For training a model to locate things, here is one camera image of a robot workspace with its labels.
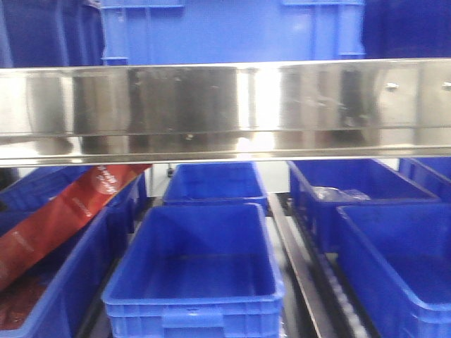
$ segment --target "red package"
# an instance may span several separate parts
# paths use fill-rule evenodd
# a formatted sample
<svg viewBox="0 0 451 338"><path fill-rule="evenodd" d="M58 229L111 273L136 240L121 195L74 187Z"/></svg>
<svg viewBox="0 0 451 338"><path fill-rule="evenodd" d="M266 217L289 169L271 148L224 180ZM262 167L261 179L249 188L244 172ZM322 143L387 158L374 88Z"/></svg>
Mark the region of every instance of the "red package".
<svg viewBox="0 0 451 338"><path fill-rule="evenodd" d="M149 167L97 165L0 237L0 291L72 237Z"/></svg>

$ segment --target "storage bin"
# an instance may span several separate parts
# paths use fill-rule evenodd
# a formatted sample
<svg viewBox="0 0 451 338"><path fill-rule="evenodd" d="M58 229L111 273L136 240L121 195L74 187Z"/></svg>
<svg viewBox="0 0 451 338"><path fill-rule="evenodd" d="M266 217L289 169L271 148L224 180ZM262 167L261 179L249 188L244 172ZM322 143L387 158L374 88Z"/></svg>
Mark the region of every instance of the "storage bin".
<svg viewBox="0 0 451 338"><path fill-rule="evenodd" d="M101 0L107 65L361 58L364 0Z"/></svg>
<svg viewBox="0 0 451 338"><path fill-rule="evenodd" d="M135 232L137 217L144 211L146 202L146 179L144 174L141 174L108 204L110 224L117 223L119 227L126 224L129 233Z"/></svg>
<svg viewBox="0 0 451 338"><path fill-rule="evenodd" d="M450 22L448 0L366 0L366 57L450 57Z"/></svg>
<svg viewBox="0 0 451 338"><path fill-rule="evenodd" d="M0 68L100 65L104 40L93 3L0 0Z"/></svg>
<svg viewBox="0 0 451 338"><path fill-rule="evenodd" d="M400 173L451 202L451 158L401 158Z"/></svg>
<svg viewBox="0 0 451 338"><path fill-rule="evenodd" d="M89 169L88 165L41 167L0 192L3 211L35 211Z"/></svg>
<svg viewBox="0 0 451 338"><path fill-rule="evenodd" d="M305 160L288 164L295 212L324 252L338 249L338 206L438 201L436 195L377 160ZM337 196L326 196L329 191Z"/></svg>
<svg viewBox="0 0 451 338"><path fill-rule="evenodd" d="M27 271L29 276L38 276L47 289L23 325L17 330L0 330L0 337L75 337L102 279L122 254L119 250L123 248L114 242L123 242L123 238L107 223L108 212L104 209L90 225ZM11 228L11 224L0 226L0 234Z"/></svg>
<svg viewBox="0 0 451 338"><path fill-rule="evenodd" d="M253 162L180 164L163 195L166 205L219 205L268 201Z"/></svg>
<svg viewBox="0 0 451 338"><path fill-rule="evenodd" d="M338 263L382 338L451 337L451 206L339 211Z"/></svg>
<svg viewBox="0 0 451 338"><path fill-rule="evenodd" d="M162 206L102 299L116 338L278 338L283 294L261 206Z"/></svg>

